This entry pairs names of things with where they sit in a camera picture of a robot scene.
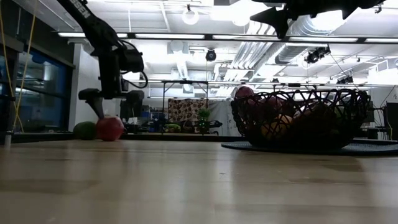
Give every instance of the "white ceiling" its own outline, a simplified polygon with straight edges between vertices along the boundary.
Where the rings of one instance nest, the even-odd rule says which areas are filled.
[[[14,0],[24,9],[33,12],[33,0]],[[62,32],[79,32],[79,25],[70,18],[66,11],[55,0],[39,0],[39,8],[37,17],[57,31]],[[102,0],[89,0],[88,7],[93,13],[106,21],[117,32],[178,32],[178,33],[212,33],[212,34],[242,34],[245,33],[249,26],[236,26],[231,21],[243,12],[248,14],[256,13],[256,10],[262,11],[262,4],[258,2],[246,1],[247,7],[239,6],[236,13],[231,15],[229,21],[213,20],[213,14],[220,9],[226,9],[232,6],[214,7],[212,1],[202,1],[202,3],[192,3],[192,9],[199,12],[199,21],[195,25],[187,25],[182,21],[182,12],[186,8],[184,4],[171,4],[170,1],[164,2],[165,17],[162,14],[161,2],[141,1],[143,3],[116,3],[104,2]],[[389,6],[392,6],[396,0],[387,0]],[[396,37],[398,35],[398,9],[384,8],[379,14],[374,13],[374,9],[357,10],[351,15],[345,24],[335,30],[331,35],[338,36],[359,36],[359,35],[375,35],[384,37]],[[176,68],[175,61],[167,56],[167,41],[161,40],[132,40],[132,43],[144,53],[144,60],[148,73],[170,73],[171,69]],[[239,51],[241,42],[207,42],[207,41],[190,41],[190,46],[202,46],[216,50],[218,59],[224,58],[234,59]],[[398,45],[358,45],[358,44],[331,44],[333,55],[339,55],[341,58],[350,58],[356,56],[367,57],[383,57],[398,55]],[[205,54],[197,53],[191,56],[192,59],[187,61],[189,70],[209,70],[213,71],[216,63],[206,63]],[[286,67],[283,69],[284,78],[288,77],[330,77],[341,73],[341,69],[347,70],[359,65],[359,63],[341,63],[337,65],[316,64],[308,70],[297,67]],[[367,70],[358,71],[354,75],[358,77],[366,76]]]

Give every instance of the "round mat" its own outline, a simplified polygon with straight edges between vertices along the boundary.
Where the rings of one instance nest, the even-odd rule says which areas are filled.
[[[330,155],[330,156],[395,156],[398,155],[398,144],[377,145],[377,144],[363,144],[351,143],[342,149],[335,150],[299,150],[299,149],[273,149],[252,146],[248,142],[227,142],[222,143],[221,146],[229,149],[239,149],[248,151],[263,151],[263,152],[280,152],[280,153],[294,153],[294,154],[315,154],[315,155]]]

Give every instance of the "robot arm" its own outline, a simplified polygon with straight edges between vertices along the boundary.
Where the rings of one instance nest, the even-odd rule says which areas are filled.
[[[98,57],[99,79],[101,91],[86,89],[79,92],[79,99],[86,102],[94,109],[99,118],[103,118],[102,99],[113,99],[123,96],[121,74],[127,72],[140,72],[146,84],[136,86],[145,88],[148,84],[144,73],[142,53],[131,43],[121,40],[116,31],[105,21],[96,17],[88,8],[86,0],[57,0],[63,8],[77,21],[87,40],[93,46],[92,56]]]

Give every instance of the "camera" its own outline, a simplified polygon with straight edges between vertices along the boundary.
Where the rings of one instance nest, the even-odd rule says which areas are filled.
[[[214,49],[208,49],[206,54],[206,61],[213,62],[217,58],[217,54]]]

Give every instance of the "wire basket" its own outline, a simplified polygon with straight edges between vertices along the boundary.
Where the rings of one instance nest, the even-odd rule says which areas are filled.
[[[234,99],[231,107],[239,132],[253,146],[322,150],[348,145],[369,104],[365,91],[297,90]]]

